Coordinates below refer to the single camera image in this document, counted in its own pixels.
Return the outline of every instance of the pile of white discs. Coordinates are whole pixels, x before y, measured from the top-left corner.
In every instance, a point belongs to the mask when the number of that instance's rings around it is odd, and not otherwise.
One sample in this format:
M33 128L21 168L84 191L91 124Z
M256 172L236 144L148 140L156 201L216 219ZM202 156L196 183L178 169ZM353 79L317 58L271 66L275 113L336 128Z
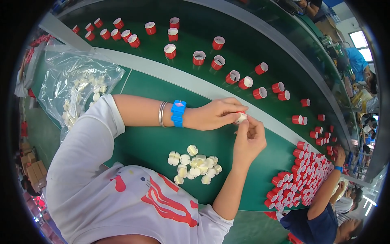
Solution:
M188 154L182 155L176 151L169 153L168 164L178 165L177 175L174 178L176 185L183 184L184 178L193 180L200 175L202 175L202 184L208 185L214 176L222 172L222 167L217 164L218 158L216 156L206 157L206 155L198 154L198 148L195 145L189 145L187 152Z

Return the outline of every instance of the hair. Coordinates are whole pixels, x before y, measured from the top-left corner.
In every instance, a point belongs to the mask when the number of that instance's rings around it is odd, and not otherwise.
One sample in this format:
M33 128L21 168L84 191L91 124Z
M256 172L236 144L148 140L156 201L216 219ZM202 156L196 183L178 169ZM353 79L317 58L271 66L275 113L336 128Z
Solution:
M339 244L352 244L355 241L355 239L358 237L362 229L363 229L363 220L361 220L360 224L353 231L351 231L351 233L349 233L349 240L340 242Z

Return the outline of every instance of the hand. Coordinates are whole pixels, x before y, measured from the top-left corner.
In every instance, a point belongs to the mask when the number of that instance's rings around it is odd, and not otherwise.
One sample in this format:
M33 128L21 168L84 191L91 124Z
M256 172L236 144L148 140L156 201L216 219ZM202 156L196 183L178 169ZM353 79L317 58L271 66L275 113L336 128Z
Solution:
M215 130L236 121L240 114L237 111L246 111L235 98L216 99L203 107L186 109L183 115L183 126L196 130Z
M345 151L341 146L337 146L337 160L335 162L335 166L342 167L345 162Z
M306 0L301 0L300 2L298 2L298 5L299 5L300 7L302 7L302 8L306 8L307 2L306 2Z
M253 160L267 146L264 125L248 115L248 119L238 126L236 134L232 170L248 170Z

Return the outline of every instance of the dark blue shirt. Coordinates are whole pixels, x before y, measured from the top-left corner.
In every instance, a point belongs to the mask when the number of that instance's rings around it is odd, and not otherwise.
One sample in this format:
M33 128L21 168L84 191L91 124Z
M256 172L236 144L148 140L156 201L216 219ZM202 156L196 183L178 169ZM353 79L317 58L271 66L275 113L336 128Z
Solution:
M306 244L333 244L337 233L337 217L330 203L315 219L307 219L309 209L292 210L280 223Z

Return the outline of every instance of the white long-sleeve shirt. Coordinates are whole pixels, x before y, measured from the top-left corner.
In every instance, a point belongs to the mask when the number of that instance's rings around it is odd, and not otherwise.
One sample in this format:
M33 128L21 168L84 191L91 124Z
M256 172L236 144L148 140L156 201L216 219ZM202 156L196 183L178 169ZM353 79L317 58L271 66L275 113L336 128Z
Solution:
M233 220L223 219L210 205L198 211L198 201L165 176L119 162L99 173L113 154L114 138L124 131L112 96L102 96L54 156L47 206L65 240L89 244L140 234L162 244L222 243Z

